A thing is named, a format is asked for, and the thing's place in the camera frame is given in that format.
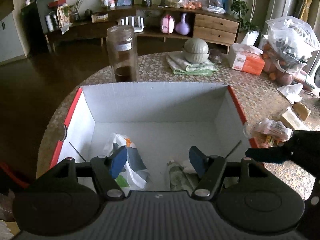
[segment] black plant pot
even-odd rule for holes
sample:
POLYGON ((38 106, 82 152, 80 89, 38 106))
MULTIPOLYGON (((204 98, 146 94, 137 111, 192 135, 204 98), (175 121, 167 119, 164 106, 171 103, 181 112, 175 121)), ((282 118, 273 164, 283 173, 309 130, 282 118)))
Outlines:
POLYGON ((151 0, 142 0, 142 6, 150 7, 151 4, 152 4, 151 0))

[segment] purple vase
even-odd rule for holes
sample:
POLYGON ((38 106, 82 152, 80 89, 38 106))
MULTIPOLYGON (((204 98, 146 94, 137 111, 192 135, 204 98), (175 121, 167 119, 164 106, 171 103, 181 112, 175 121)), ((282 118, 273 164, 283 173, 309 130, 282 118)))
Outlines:
POLYGON ((186 13, 182 14, 181 22, 176 25, 176 32, 182 35, 187 35, 190 32, 190 26, 185 22, 186 13))

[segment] dark liquid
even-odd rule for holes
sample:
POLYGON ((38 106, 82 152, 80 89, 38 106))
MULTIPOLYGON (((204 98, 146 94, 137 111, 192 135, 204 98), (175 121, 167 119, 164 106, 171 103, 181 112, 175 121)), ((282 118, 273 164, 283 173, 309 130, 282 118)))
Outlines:
POLYGON ((130 66, 117 68, 115 71, 116 82, 132 82, 134 81, 130 66))

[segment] bottle label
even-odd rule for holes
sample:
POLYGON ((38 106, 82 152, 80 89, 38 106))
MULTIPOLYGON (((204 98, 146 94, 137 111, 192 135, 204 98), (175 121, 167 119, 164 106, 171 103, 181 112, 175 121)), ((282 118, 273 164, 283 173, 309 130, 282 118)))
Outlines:
POLYGON ((117 51, 126 51, 126 50, 129 50, 129 49, 132 49, 131 42, 116 46, 116 50, 117 51))

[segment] ribbed black surface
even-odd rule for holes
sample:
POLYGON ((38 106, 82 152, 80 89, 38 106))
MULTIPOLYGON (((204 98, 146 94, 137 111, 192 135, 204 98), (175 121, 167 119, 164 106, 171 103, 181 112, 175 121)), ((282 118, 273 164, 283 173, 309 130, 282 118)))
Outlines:
POLYGON ((76 233, 45 237, 22 232, 17 240, 300 240, 295 232, 255 236, 224 222, 209 202, 191 199, 186 192, 132 192, 110 202, 100 217, 76 233))

